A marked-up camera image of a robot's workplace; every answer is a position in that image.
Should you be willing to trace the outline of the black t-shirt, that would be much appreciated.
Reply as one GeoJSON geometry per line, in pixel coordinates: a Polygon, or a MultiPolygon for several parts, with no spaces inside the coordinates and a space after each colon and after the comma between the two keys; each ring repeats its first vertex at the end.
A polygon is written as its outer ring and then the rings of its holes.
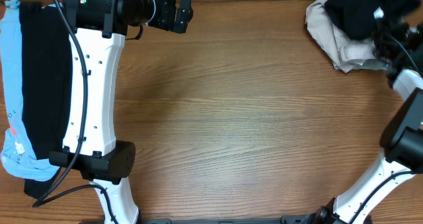
{"type": "Polygon", "coordinates": [[[364,40],[377,27],[377,15],[399,20],[421,6],[421,0],[328,0],[325,11],[333,24],[353,40],[364,40]]]}

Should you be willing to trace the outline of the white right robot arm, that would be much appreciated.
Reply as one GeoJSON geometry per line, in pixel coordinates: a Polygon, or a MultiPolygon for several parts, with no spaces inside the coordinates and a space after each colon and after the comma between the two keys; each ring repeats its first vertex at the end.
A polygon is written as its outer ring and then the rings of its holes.
{"type": "Polygon", "coordinates": [[[401,68],[393,90],[404,101],[380,139],[381,152],[345,193],[331,199],[301,223],[370,223],[369,214],[396,187],[422,174],[422,76],[409,53],[411,68],[401,68]]]}

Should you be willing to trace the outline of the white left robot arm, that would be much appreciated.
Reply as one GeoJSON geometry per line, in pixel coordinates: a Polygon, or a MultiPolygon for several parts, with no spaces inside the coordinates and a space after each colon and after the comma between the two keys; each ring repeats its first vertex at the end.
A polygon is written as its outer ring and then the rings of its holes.
{"type": "Polygon", "coordinates": [[[135,145],[114,132],[116,75],[128,28],[186,32],[191,0],[63,0],[73,59],[70,111],[61,148],[49,161],[78,170],[94,188],[105,223],[140,223],[130,189],[135,145]]]}

